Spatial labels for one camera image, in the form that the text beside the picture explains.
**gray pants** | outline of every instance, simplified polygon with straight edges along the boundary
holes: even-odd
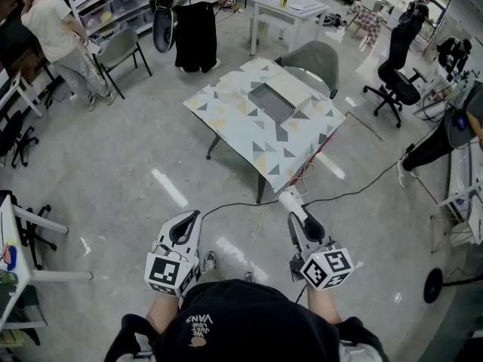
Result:
[[[107,83],[89,66],[78,48],[52,64],[82,102],[88,103],[95,93],[107,97],[111,92]]]

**black wheel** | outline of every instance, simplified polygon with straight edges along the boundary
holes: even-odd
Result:
[[[437,300],[443,287],[443,272],[439,268],[433,269],[424,284],[424,301],[428,304]]]

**concrete floor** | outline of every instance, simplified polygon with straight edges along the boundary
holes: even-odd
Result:
[[[330,12],[346,13],[335,0],[329,5]],[[249,5],[243,14],[217,24],[223,63],[217,76],[251,58],[250,11]],[[228,15],[221,12],[217,20]],[[339,54],[340,89],[334,102],[350,114],[322,150],[325,161],[333,164],[314,160],[305,201],[359,190],[431,128],[408,107],[401,113],[401,129],[395,128],[389,108],[378,118],[372,115],[378,99],[361,88],[379,87],[377,67],[386,59],[390,32],[383,28],[373,48],[364,44],[364,31],[353,38],[353,30],[327,28],[319,38]],[[315,24],[303,26],[298,44],[311,40],[314,33]],[[290,36],[279,40],[278,31],[270,29],[268,44],[258,47],[257,56],[275,59],[285,54]],[[140,44],[152,78],[142,65],[135,70],[128,60],[113,73],[126,100],[118,98],[110,107],[99,100],[95,111],[88,112],[67,99],[54,103],[42,119],[30,115],[27,124],[35,127],[40,144],[30,149],[29,166],[2,170],[2,189],[13,190],[24,207],[37,210],[51,204],[50,218],[70,228],[68,235],[42,233],[59,247],[51,252],[39,246],[45,268],[94,274],[90,282],[36,284],[48,327],[38,331],[40,347],[28,340],[27,347],[16,351],[23,361],[102,360],[121,317],[146,313],[155,296],[143,282],[146,253],[163,222],[182,212],[152,169],[164,173],[186,197],[185,210],[205,213],[225,203],[254,202],[255,169],[223,144],[206,161],[213,133],[182,104],[217,78],[175,69],[176,51],[159,54],[149,34]],[[408,75],[413,66],[428,69],[420,54],[410,52]],[[61,98],[66,90],[63,84],[55,97]],[[364,263],[333,290],[340,314],[360,317],[380,337],[391,360],[414,361],[423,353],[454,294],[445,290],[436,303],[426,305],[426,275],[435,266],[459,265],[464,257],[462,250],[451,258],[448,253],[430,255],[429,215],[438,208],[424,186],[436,199],[442,198],[448,161],[439,160],[421,172],[421,183],[415,180],[408,190],[400,187],[393,168],[359,195],[310,207],[325,219],[354,261]],[[303,191],[301,181],[297,187]],[[274,197],[267,189],[264,201]],[[214,250],[224,276],[243,262],[234,277],[253,271],[260,283],[295,300],[303,283],[291,281],[288,260],[294,252],[283,207],[275,204],[267,210],[260,235],[244,256],[262,212],[262,207],[230,207],[212,214],[203,225],[201,255]]]

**gray triangle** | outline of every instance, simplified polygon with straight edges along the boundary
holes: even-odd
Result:
[[[259,157],[264,155],[265,152],[254,152],[254,161],[256,161]]]
[[[292,153],[290,153],[286,148],[284,148],[284,156],[286,158],[295,158],[295,155],[293,155]]]
[[[320,133],[318,135],[318,144],[321,145],[322,143],[325,142],[326,139],[327,139],[327,136],[325,134]]]
[[[273,147],[271,147],[268,143],[265,143],[265,151],[266,152],[271,152],[271,153],[275,153],[277,152]]]
[[[277,135],[277,141],[288,142],[288,133],[279,124],[275,124],[275,134]]]
[[[271,176],[278,176],[280,174],[280,169],[278,168],[278,164],[273,169],[271,169],[271,171],[268,172],[268,174]]]
[[[254,152],[265,152],[262,148],[260,148],[256,143],[253,143],[253,151]]]
[[[310,119],[309,117],[307,117],[305,114],[303,114],[302,112],[296,112],[293,116],[292,116],[293,119]]]

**tabletop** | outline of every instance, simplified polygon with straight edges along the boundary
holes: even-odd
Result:
[[[292,17],[304,19],[313,15],[318,15],[328,9],[328,5],[318,2],[316,0],[287,0],[285,7],[280,6],[281,0],[251,0],[256,4],[273,9],[282,14],[287,14]],[[301,10],[291,8],[291,5],[298,5],[302,7]]]
[[[5,95],[0,98],[0,107],[2,107],[16,91],[18,85],[20,84],[20,71],[15,75],[15,78],[10,79],[10,88],[5,93]]]
[[[379,12],[369,11],[367,8],[363,7],[361,2],[354,2],[347,14],[356,14],[356,21],[361,23],[363,29],[368,31],[369,40],[368,43],[375,45],[377,37],[379,36],[381,23],[383,18],[380,16]]]
[[[15,306],[15,303],[17,302],[25,287],[29,284],[32,276],[30,274],[29,266],[27,265],[27,262],[25,260],[25,256],[23,255],[22,243],[20,242],[17,224],[15,223],[14,209],[12,207],[9,195],[5,198],[2,206],[0,207],[0,215],[2,218],[0,222],[2,246],[3,244],[9,243],[10,245],[14,245],[17,248],[17,264],[12,272],[17,274],[18,277],[18,284],[16,286],[17,289],[14,293],[11,293],[11,299],[2,313],[2,319],[0,320],[1,331],[2,327],[5,324],[5,321],[8,318],[8,315],[10,315],[12,308]],[[2,268],[7,269],[4,262],[2,262]]]
[[[224,75],[235,88],[235,100],[218,100],[209,85],[183,104],[261,173],[277,192],[317,152],[345,119],[332,101],[299,81],[308,95],[303,111],[281,125],[249,100],[249,92],[281,72],[271,60],[257,58]]]

